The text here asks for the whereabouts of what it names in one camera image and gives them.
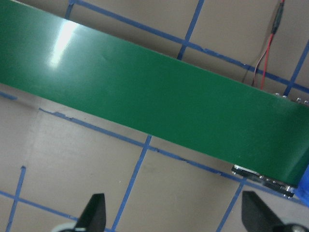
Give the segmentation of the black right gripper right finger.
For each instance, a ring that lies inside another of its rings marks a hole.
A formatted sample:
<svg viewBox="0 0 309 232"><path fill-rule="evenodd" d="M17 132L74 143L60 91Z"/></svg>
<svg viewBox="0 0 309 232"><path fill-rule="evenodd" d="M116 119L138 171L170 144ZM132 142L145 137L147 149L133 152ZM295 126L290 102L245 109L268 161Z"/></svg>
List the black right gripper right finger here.
<svg viewBox="0 0 309 232"><path fill-rule="evenodd" d="M290 231L254 191L242 192L241 221L248 232Z"/></svg>

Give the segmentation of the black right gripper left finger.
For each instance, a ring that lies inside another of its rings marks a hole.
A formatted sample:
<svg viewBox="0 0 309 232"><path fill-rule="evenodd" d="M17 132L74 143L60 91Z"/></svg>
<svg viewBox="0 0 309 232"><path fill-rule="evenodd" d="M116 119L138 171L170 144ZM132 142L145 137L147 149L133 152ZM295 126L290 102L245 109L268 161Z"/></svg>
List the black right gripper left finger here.
<svg viewBox="0 0 309 232"><path fill-rule="evenodd" d="M75 232L103 232L106 228L104 193L93 194L74 226Z"/></svg>

